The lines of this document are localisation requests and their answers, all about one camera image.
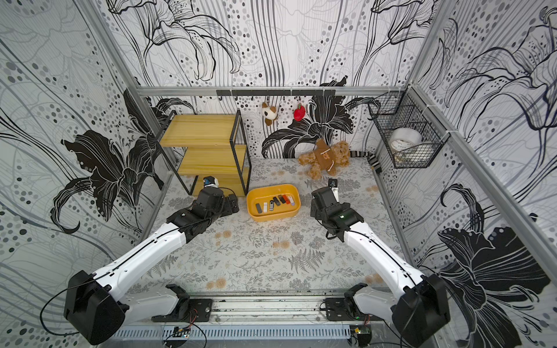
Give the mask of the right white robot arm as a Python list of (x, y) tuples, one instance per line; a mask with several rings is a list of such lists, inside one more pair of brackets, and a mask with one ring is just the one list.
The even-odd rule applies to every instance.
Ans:
[(426, 276), (400, 258), (349, 203), (338, 202), (325, 186), (312, 192), (310, 216), (354, 249), (381, 276), (390, 293), (357, 286), (349, 291), (359, 313), (388, 321), (400, 338), (420, 347), (451, 321), (448, 292), (442, 279)]

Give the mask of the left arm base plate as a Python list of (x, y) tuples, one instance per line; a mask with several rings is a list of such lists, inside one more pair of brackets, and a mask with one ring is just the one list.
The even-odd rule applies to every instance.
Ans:
[(179, 300), (177, 306), (171, 313), (165, 316), (153, 316), (152, 321), (155, 323), (206, 323), (210, 321), (212, 311), (212, 299), (194, 298)]

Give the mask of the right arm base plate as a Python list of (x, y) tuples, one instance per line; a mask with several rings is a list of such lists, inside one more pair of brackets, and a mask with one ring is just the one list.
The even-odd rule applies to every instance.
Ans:
[(320, 310), (324, 311), (328, 321), (382, 321), (378, 316), (363, 314), (351, 301), (340, 297), (329, 297), (323, 301)]

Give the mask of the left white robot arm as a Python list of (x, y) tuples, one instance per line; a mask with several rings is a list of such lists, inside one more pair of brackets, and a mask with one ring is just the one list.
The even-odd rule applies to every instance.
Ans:
[(190, 295), (177, 284), (129, 297), (128, 290), (160, 261), (204, 233), (218, 218), (239, 212), (229, 188), (205, 187), (184, 209), (176, 211), (151, 236), (93, 273), (79, 271), (68, 281), (64, 318), (90, 345), (111, 338), (121, 326), (145, 319), (197, 320)]

